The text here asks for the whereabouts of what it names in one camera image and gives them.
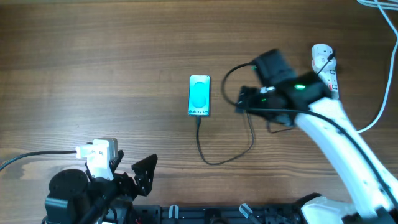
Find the teal screen Galaxy smartphone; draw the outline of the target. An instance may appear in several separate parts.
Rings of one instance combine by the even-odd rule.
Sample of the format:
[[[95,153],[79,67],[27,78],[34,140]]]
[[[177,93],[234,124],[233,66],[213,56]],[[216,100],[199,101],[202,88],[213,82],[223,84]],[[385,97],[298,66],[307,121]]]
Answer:
[[[209,75],[191,75],[188,97],[189,116],[210,115],[211,77]]]

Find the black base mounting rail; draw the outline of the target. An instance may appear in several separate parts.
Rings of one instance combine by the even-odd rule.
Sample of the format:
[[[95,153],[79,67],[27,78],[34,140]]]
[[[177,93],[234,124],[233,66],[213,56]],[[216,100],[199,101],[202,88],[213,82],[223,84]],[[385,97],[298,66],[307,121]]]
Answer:
[[[215,206],[215,207],[169,207],[134,206],[131,220],[139,224],[167,223],[263,223],[288,224],[303,223],[298,208],[294,204],[268,204],[252,206]]]

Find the white charger plug adapter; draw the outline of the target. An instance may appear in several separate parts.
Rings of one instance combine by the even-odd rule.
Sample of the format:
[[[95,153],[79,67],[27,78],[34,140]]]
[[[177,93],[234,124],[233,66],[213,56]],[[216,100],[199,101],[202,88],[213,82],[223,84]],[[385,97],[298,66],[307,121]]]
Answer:
[[[328,60],[328,57],[326,55],[316,56],[312,60],[312,68],[316,73],[325,72],[327,70],[334,69],[335,67],[336,67],[336,60],[334,58]]]

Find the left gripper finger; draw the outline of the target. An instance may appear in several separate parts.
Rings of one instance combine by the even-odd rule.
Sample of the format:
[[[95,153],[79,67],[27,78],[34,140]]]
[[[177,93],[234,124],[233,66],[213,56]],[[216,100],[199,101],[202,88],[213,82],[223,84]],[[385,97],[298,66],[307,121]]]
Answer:
[[[119,164],[120,164],[120,162],[121,162],[121,160],[122,160],[123,157],[124,157],[124,153],[123,153],[122,150],[120,150],[120,151],[118,151],[118,155],[117,155],[114,159],[111,159],[111,160],[110,160],[110,162],[109,162],[109,167],[110,167],[110,170],[111,170],[111,173],[112,173],[112,174],[113,174],[113,173],[116,171],[116,169],[118,168],[118,166],[119,166]]]
[[[157,154],[152,154],[131,166],[135,173],[137,194],[140,196],[148,196],[152,191],[155,167],[157,165]]]

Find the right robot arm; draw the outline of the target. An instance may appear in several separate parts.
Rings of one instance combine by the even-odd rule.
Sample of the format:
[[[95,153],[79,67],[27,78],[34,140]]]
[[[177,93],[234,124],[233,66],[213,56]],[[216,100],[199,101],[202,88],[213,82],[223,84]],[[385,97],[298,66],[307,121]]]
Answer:
[[[261,88],[236,106],[274,123],[296,126],[321,149],[346,186],[351,203],[311,195],[300,207],[305,223],[397,223],[397,179],[356,132],[340,100],[314,72],[298,76],[273,49],[250,65]]]

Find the white power strip socket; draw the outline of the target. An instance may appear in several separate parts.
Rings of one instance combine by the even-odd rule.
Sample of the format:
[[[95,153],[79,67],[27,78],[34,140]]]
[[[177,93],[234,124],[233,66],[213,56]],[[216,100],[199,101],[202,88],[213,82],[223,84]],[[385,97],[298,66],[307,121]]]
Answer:
[[[331,91],[333,99],[339,99],[336,74],[335,50],[327,44],[315,44],[312,47],[312,68]]]

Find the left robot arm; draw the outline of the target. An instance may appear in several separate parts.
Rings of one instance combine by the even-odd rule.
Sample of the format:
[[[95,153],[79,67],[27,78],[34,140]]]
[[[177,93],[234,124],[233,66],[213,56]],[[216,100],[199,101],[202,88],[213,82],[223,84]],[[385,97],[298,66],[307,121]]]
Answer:
[[[150,194],[158,157],[152,154],[133,164],[135,176],[130,177],[115,172],[123,155],[119,151],[110,163],[110,178],[93,177],[90,171],[78,169],[52,177],[42,223],[141,223],[132,202]]]

